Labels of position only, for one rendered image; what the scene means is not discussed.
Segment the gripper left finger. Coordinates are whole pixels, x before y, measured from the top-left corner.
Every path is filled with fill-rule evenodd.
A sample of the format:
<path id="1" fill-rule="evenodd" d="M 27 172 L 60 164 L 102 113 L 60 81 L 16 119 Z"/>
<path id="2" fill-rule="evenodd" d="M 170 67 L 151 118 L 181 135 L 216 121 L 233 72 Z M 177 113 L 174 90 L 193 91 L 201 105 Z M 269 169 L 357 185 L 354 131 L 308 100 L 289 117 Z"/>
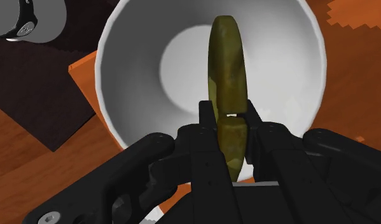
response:
<path id="1" fill-rule="evenodd" d="M 211 101 L 200 102 L 197 124 L 148 134 L 22 224 L 242 224 Z"/>

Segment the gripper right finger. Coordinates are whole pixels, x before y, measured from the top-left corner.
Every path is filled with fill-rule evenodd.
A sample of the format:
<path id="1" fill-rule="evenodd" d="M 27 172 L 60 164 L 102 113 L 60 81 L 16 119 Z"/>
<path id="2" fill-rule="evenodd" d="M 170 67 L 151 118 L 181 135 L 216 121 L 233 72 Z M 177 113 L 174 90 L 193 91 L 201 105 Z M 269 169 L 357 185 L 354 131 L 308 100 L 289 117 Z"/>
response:
<path id="1" fill-rule="evenodd" d="M 241 117 L 254 178 L 278 182 L 294 224 L 381 224 L 381 151 L 328 129 L 296 137 L 251 102 Z"/>

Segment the olive green banana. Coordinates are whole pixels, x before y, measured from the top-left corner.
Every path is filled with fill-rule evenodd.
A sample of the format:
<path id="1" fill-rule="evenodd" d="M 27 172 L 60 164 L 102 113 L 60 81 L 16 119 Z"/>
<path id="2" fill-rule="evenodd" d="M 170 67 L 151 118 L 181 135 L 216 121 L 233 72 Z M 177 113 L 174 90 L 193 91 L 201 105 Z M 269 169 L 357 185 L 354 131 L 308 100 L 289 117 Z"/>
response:
<path id="1" fill-rule="evenodd" d="M 208 95 L 217 123 L 219 149 L 225 156 L 230 179 L 241 172 L 247 144 L 247 81 L 240 31 L 235 19 L 214 19 L 208 48 Z"/>

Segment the white bowl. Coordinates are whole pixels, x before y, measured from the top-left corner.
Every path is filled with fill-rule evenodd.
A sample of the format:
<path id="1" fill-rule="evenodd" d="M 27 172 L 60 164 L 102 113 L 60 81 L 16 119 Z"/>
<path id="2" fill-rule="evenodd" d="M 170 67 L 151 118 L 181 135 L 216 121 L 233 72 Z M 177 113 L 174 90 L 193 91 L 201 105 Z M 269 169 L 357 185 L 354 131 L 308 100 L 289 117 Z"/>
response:
<path id="1" fill-rule="evenodd" d="M 126 148 L 152 132 L 176 136 L 208 98 L 214 19 L 240 30 L 251 102 L 249 128 L 284 124 L 301 137 L 326 85 L 324 38 L 306 0 L 120 0 L 98 44 L 95 88 L 105 123 Z"/>

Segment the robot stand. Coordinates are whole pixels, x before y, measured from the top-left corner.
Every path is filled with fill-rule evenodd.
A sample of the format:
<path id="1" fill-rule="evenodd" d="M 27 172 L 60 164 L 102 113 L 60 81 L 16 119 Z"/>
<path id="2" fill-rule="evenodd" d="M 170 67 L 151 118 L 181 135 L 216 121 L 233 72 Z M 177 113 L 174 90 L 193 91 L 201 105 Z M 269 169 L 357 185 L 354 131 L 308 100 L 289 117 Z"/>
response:
<path id="1" fill-rule="evenodd" d="M 56 39 L 0 39 L 0 109 L 51 151 L 95 114 L 68 69 L 97 49 L 114 9 L 108 0 L 64 1 L 67 22 Z"/>

